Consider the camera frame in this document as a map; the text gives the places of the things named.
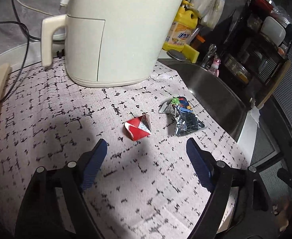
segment yellow sponge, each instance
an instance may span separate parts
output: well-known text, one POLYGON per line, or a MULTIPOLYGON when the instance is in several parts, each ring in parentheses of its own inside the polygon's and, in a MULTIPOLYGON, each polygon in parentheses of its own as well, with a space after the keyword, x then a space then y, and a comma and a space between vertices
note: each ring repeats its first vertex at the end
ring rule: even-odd
POLYGON ((182 53, 193 64, 196 63, 196 61, 198 59, 198 56, 199 56, 199 52, 197 50, 193 49, 192 47, 190 47, 187 44, 184 46, 184 49, 182 50, 182 53))

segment faucet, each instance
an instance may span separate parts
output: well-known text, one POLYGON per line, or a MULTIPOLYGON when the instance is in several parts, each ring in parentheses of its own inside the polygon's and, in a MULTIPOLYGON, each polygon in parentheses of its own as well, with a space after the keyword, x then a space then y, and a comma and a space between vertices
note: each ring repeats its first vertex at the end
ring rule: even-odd
POLYGON ((204 60, 201 63, 202 68, 208 68, 207 63, 210 58, 214 57, 214 54, 216 51, 217 51, 217 46, 215 44, 211 44, 207 55, 205 55, 204 60))

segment bottle label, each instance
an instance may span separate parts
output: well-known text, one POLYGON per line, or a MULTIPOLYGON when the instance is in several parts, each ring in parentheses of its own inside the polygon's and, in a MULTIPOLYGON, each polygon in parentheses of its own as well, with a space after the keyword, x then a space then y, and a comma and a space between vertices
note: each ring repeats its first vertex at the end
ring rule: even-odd
POLYGON ((179 22, 173 22, 168 32, 166 42, 171 45, 183 46, 192 31, 193 29, 182 25, 179 22))

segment metal screw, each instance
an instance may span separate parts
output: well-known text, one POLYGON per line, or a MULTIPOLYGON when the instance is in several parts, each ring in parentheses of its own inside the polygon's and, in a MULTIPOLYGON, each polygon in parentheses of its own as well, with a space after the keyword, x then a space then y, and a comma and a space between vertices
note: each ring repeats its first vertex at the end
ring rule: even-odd
POLYGON ((223 168, 226 166, 226 163, 224 161, 217 161, 217 166, 223 168))
POLYGON ((76 162, 75 162, 75 161, 71 161, 71 162, 69 162, 69 163, 67 164, 67 166, 68 166, 69 168, 74 168, 74 167, 76 166, 76 162))
POLYGON ((256 168, 254 166, 249 166, 249 171, 256 172, 256 168))
POLYGON ((42 173, 44 170, 44 167, 40 166, 37 168, 37 173, 42 173))

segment white air fryer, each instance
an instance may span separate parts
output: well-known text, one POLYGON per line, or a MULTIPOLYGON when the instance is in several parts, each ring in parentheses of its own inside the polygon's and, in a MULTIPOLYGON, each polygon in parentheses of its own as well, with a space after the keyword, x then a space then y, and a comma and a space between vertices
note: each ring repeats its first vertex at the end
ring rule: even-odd
POLYGON ((66 70, 88 87, 141 82, 152 72, 182 0, 70 0, 67 14, 42 22, 43 67, 56 29, 65 27, 66 70))

